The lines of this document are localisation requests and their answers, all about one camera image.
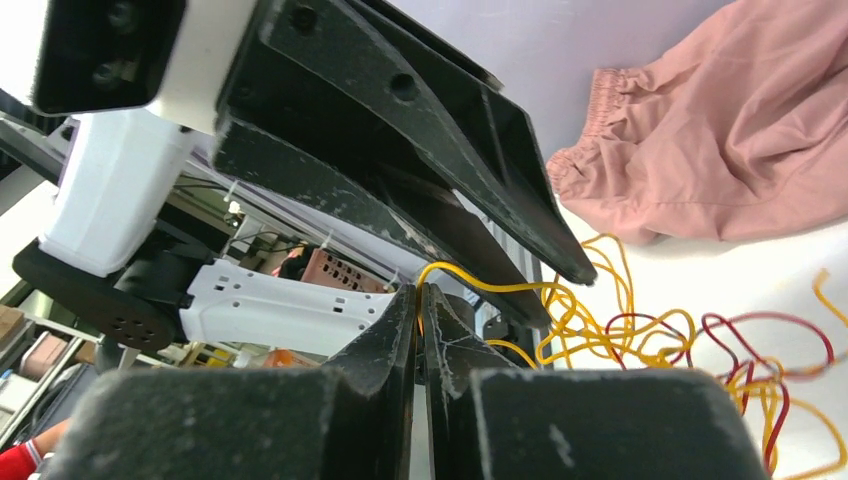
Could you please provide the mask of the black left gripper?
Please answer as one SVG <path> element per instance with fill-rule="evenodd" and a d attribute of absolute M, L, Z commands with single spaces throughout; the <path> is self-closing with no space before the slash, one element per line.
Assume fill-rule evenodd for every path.
<path fill-rule="evenodd" d="M 222 95 L 215 169 L 486 283 L 524 282 L 407 140 L 262 41 L 273 2 L 258 4 Z"/>

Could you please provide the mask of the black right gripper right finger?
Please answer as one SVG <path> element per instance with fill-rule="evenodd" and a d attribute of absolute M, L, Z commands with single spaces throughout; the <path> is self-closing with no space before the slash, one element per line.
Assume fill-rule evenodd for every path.
<path fill-rule="evenodd" d="M 421 291 L 437 479 L 763 479 L 722 387 L 691 370 L 532 370 Z"/>

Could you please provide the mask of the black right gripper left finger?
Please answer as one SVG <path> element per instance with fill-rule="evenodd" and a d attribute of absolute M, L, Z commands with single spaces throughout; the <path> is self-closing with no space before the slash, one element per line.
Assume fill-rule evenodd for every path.
<path fill-rule="evenodd" d="M 45 479 L 405 479 L 415 290 L 315 368 L 128 369 L 81 399 Z"/>

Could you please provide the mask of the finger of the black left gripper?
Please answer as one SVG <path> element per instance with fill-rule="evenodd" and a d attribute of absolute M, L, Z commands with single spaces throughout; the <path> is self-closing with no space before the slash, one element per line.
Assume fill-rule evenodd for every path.
<path fill-rule="evenodd" d="M 262 41 L 383 121 L 565 280 L 597 272 L 557 213 L 526 113 L 384 1 L 275 1 Z"/>

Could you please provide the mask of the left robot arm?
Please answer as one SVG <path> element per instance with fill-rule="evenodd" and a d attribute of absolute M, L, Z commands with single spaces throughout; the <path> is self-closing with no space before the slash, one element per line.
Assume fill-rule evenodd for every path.
<path fill-rule="evenodd" d="M 118 343 L 246 342 L 323 355 L 415 291 L 262 275 L 160 210 L 199 135 L 215 170 L 471 279 L 523 277 L 494 222 L 569 282 L 597 272 L 560 217 L 530 120 L 485 69 L 386 1 L 5 1 L 22 95 L 80 124 L 47 229 L 15 272 Z"/>

